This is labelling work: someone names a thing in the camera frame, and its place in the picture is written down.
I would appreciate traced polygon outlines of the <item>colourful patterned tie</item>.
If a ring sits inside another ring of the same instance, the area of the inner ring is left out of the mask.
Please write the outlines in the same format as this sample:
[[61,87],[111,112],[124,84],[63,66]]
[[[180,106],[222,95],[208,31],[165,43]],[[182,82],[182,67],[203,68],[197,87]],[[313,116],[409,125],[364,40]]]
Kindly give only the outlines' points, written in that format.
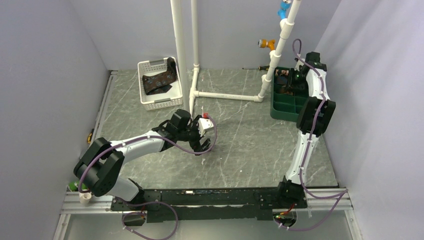
[[287,88],[286,85],[279,85],[277,84],[275,87],[275,92],[277,94],[283,94],[283,95],[289,95],[289,96],[294,96],[295,93],[293,91],[291,91],[290,88]]

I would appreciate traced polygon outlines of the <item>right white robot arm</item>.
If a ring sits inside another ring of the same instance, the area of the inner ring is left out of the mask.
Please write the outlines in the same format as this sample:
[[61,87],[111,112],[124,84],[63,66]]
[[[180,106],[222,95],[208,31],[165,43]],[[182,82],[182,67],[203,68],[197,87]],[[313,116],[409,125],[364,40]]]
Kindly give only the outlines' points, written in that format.
[[296,122],[298,139],[292,162],[275,194],[276,203],[282,208],[304,201],[307,169],[313,150],[327,130],[336,108],[327,91],[328,68],[321,63],[320,53],[309,52],[301,62],[295,80],[306,84],[308,97]]

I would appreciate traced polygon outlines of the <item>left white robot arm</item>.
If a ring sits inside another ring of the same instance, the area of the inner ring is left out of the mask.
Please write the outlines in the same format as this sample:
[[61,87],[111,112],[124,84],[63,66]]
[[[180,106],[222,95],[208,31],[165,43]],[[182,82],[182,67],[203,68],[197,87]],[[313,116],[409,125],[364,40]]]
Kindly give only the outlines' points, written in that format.
[[178,109],[170,119],[144,134],[115,141],[97,138],[74,167],[77,190],[96,197],[111,195],[129,209],[137,210],[146,201],[145,190],[134,180],[120,177],[125,164],[172,147],[200,156],[212,150],[217,137],[217,126],[210,116],[193,117],[190,112]]

